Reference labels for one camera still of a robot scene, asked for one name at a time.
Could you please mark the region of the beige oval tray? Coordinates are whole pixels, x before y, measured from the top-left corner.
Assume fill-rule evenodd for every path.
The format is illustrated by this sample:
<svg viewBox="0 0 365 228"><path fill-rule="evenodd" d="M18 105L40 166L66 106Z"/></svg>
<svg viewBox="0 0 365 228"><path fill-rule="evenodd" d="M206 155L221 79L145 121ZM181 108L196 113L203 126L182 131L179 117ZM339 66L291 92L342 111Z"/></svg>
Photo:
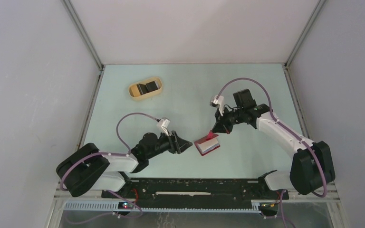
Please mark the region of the beige oval tray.
<svg viewBox="0 0 365 228"><path fill-rule="evenodd" d="M150 93L148 92L148 93L146 93L142 96L139 96L139 97L132 97L130 95L129 88L130 88L131 85L134 85L134 84L147 84L151 81L156 81L158 83L158 86L159 86L158 90L150 92ZM161 79L157 76L153 76L153 77L150 77L150 78L147 78L147 79L140 80L138 82L132 83L131 85L128 87L128 92L129 92L130 97L135 101L141 101L141 100L148 99L148 98L153 97L155 95L159 95L163 91L163 83L162 83Z"/></svg>

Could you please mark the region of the red card holder wallet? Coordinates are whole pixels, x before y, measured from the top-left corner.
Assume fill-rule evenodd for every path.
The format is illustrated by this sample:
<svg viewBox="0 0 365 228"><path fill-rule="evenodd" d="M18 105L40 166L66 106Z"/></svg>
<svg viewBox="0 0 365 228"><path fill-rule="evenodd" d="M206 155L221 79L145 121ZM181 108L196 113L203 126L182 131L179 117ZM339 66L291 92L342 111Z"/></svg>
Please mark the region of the red card holder wallet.
<svg viewBox="0 0 365 228"><path fill-rule="evenodd" d="M206 136L194 142L194 145L201 156L205 156L210 152L220 148L220 143L217 139L218 136L218 134L210 131Z"/></svg>

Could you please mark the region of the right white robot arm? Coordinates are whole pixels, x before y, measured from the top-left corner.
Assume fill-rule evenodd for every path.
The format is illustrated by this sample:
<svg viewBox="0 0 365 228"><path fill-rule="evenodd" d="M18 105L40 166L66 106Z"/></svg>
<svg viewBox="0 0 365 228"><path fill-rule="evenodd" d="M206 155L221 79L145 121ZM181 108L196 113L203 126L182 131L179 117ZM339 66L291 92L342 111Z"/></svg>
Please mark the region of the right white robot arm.
<svg viewBox="0 0 365 228"><path fill-rule="evenodd" d="M330 147L324 141L304 137L279 120L266 104L257 104L248 89L233 94L235 107L224 104L223 96L215 96L210 105L217 108L213 133L230 134L238 124L249 124L273 139L292 160L290 171L264 174L257 186L258 194L271 198L277 190L294 188L307 195L335 180Z"/></svg>

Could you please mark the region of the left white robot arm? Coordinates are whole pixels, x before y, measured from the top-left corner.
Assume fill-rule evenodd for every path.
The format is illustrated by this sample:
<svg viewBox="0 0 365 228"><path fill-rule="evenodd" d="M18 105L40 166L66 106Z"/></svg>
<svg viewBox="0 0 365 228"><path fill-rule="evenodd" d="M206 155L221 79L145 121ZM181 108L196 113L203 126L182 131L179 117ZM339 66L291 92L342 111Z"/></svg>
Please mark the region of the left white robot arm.
<svg viewBox="0 0 365 228"><path fill-rule="evenodd" d="M146 133L130 154L102 152L94 143L88 143L62 161L56 168L60 188L72 197L84 195L89 190L110 190L125 198L131 192L127 180L129 173L138 173L149 165L149 160L164 152L181 154L192 142L169 134Z"/></svg>

